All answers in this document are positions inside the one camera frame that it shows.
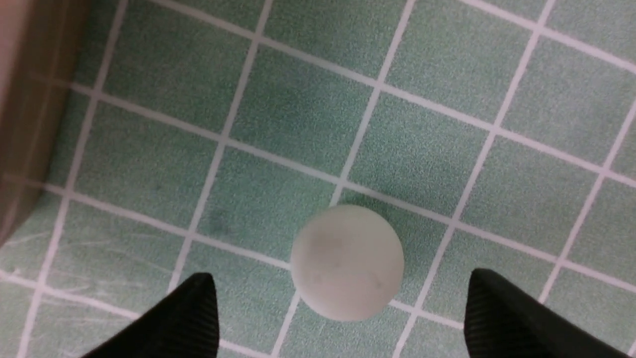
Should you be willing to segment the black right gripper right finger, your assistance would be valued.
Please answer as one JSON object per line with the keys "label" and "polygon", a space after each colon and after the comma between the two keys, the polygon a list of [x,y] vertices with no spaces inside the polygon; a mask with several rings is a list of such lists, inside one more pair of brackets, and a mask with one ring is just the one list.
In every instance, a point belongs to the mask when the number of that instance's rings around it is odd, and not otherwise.
{"label": "black right gripper right finger", "polygon": [[464,311],[471,358],[624,358],[494,270],[471,272]]}

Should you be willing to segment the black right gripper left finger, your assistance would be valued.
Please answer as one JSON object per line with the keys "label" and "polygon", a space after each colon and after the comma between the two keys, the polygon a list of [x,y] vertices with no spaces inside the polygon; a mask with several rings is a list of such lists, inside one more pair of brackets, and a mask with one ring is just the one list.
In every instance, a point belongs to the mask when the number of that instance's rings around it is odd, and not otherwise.
{"label": "black right gripper left finger", "polygon": [[213,276],[196,272],[86,358],[215,358],[220,321]]}

